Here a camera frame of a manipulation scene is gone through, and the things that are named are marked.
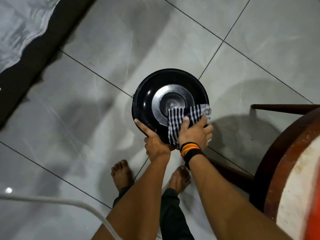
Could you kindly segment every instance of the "black bowl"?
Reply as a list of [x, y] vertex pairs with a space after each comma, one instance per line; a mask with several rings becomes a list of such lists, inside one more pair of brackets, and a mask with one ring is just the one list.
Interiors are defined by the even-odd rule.
[[[155, 101], [158, 101], [158, 111], [155, 111]], [[132, 117], [156, 132], [168, 144], [167, 109], [194, 104], [209, 104], [206, 90], [199, 80], [179, 69], [162, 69], [147, 76], [138, 86], [133, 96]]]

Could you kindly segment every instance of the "white cord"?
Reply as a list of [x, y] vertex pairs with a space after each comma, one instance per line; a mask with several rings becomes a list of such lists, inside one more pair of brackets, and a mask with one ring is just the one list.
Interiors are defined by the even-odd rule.
[[90, 213], [94, 214], [105, 227], [108, 229], [110, 234], [115, 240], [122, 240], [121, 237], [116, 233], [113, 229], [111, 224], [105, 219], [105, 217], [97, 211], [92, 206], [79, 201], [79, 200], [69, 200], [69, 199], [60, 199], [54, 197], [47, 197], [47, 196], [36, 196], [36, 197], [28, 197], [28, 196], [21, 196], [21, 195], [12, 195], [12, 194], [0, 194], [0, 199], [2, 200], [14, 200], [14, 201], [26, 201], [26, 202], [45, 202], [51, 204], [59, 204], [59, 205], [68, 205], [68, 206], [75, 206], [82, 209], [89, 211]]

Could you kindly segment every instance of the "bracelet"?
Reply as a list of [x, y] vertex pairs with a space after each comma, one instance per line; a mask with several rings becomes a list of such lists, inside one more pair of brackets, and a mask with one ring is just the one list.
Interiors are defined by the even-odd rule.
[[186, 153], [188, 151], [190, 151], [191, 149], [199, 149], [201, 150], [200, 146], [194, 142], [186, 142], [184, 144], [182, 144], [182, 146], [180, 147], [180, 153], [181, 153], [181, 157], [184, 158]]
[[184, 156], [183, 160], [185, 162], [185, 166], [190, 170], [190, 167], [189, 167], [189, 162], [190, 160], [195, 156], [195, 155], [203, 155], [205, 156], [205, 154], [200, 150], [200, 149], [191, 149], [189, 150], [186, 155]]

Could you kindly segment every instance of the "hand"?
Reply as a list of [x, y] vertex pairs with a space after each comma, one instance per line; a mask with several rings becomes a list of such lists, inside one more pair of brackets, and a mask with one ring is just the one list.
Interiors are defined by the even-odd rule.
[[185, 116], [181, 125], [179, 134], [179, 145], [183, 145], [186, 142], [194, 142], [199, 145], [203, 150], [208, 146], [208, 141], [212, 138], [212, 131], [214, 130], [212, 125], [208, 125], [203, 128], [207, 123], [207, 117], [203, 115], [201, 119], [189, 128], [189, 117]]
[[146, 149], [146, 154], [150, 158], [150, 161], [153, 162], [156, 158], [160, 156], [168, 157], [169, 160], [171, 151], [174, 150], [174, 148], [172, 148], [169, 144], [163, 143], [157, 133], [150, 130], [138, 119], [135, 119], [134, 122], [148, 136], [144, 139], [144, 142], [146, 143], [144, 147]]

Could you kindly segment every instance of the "checkered cloth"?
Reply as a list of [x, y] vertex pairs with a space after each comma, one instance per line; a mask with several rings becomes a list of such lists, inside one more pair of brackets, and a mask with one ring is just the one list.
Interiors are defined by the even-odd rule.
[[200, 120], [203, 114], [205, 114], [207, 118], [210, 119], [208, 117], [211, 115], [209, 104], [198, 104], [189, 108], [168, 109], [168, 137], [170, 144], [176, 149], [180, 149], [178, 137], [184, 116], [189, 117], [189, 127], [191, 127]]

